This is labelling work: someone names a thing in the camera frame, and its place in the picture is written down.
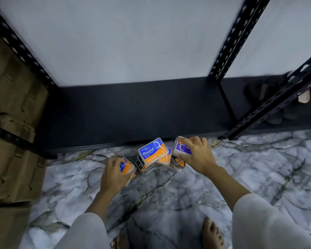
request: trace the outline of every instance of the marble floor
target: marble floor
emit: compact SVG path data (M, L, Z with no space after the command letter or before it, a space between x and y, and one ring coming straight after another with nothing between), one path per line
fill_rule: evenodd
M101 161L135 157L137 148L67 153L50 161L20 249L52 249L99 191ZM220 142L213 153L236 180L311 233L311 130L243 136ZM180 173L155 168L113 199L105 226L110 240L127 229L132 248L201 248L205 216L231 248L232 213L212 182L189 166Z

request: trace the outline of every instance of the hand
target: hand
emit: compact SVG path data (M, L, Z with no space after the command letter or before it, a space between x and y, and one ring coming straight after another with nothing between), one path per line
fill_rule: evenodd
M200 139L198 136L194 136L190 139L183 137L176 139L187 144L191 149L191 155L182 154L179 155L179 158L187 162L195 171L206 176L210 169L218 167L206 138Z
M112 198L127 184L131 174L122 175L120 163L123 158L111 158L105 161L106 167L100 182L100 193L109 194Z

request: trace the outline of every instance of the person's left hand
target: person's left hand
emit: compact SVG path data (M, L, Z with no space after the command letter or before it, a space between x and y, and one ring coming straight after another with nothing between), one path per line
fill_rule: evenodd
M111 158L105 161L105 171L101 177L100 193L115 197L116 194L127 184L131 174L122 175L120 163L125 162L123 158Z

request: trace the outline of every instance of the black shelf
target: black shelf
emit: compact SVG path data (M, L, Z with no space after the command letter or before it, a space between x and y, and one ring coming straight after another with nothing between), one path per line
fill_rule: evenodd
M222 86L237 118L251 105L243 95L249 82L265 77L227 78ZM220 136L232 125L215 83L206 77L154 82L63 87L50 97L36 144L58 154L139 144L178 135ZM299 119L262 123L249 134L311 129L311 101L299 105Z

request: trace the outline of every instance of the person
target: person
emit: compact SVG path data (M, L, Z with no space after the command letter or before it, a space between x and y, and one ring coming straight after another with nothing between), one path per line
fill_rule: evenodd
M181 155L180 158L214 183L232 211L234 249L311 248L310 234L266 200L244 188L224 168L217 165L206 138L179 137L177 140L186 143L192 153L191 156ZM122 161L121 158L108 161L101 178L100 191L86 212L76 218L55 249L129 247L127 239L121 234L109 244L104 226L112 198L124 187L130 177L130 175L121 175L120 162ZM210 218L204 220L202 240L205 249L224 248L220 230Z

